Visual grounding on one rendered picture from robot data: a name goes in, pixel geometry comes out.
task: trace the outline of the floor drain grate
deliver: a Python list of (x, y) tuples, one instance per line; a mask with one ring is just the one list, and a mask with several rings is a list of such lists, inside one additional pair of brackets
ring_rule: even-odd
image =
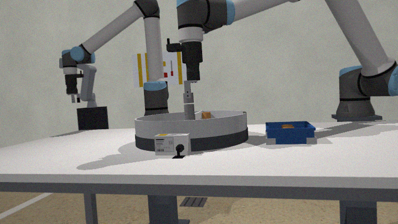
[(203, 207), (207, 197), (186, 197), (180, 206), (184, 207)]

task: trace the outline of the table top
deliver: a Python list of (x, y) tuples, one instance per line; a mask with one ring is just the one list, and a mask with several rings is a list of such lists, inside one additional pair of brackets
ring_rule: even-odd
[(0, 149), (0, 183), (398, 189), (398, 122), (310, 122), (318, 143), (247, 142), (183, 159), (135, 147), (134, 129), (80, 131)]

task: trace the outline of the brown floor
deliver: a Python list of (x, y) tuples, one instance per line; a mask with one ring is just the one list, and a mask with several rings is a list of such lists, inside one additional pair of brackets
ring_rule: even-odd
[[(0, 214), (42, 193), (0, 193)], [(335, 200), (292, 200), (209, 197), (203, 208), (180, 207), (180, 219), (190, 224), (339, 223)], [(398, 203), (377, 203), (378, 224), (398, 224)], [(145, 195), (97, 195), (99, 224), (148, 224)], [(85, 224), (82, 194), (52, 194), (16, 212), (0, 224)]]

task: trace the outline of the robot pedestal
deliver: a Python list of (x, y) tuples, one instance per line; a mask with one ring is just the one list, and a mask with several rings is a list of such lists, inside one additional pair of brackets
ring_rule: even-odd
[(106, 107), (78, 108), (79, 130), (109, 129)]
[(136, 147), (155, 151), (154, 137), (166, 133), (189, 133), (193, 152), (232, 147), (248, 140), (246, 112), (217, 110), (210, 114), (211, 118), (203, 119), (202, 113), (196, 112), (195, 120), (185, 120), (184, 113), (136, 118)]

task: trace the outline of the circular container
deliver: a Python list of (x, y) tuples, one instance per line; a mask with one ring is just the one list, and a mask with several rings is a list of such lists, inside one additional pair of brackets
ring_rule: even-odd
[(202, 119), (201, 111), (195, 113), (195, 120), (185, 120), (184, 112), (136, 118), (136, 147), (155, 151), (155, 135), (166, 133), (189, 133), (192, 152), (232, 147), (249, 138), (245, 111), (203, 112), (210, 112), (211, 118)]

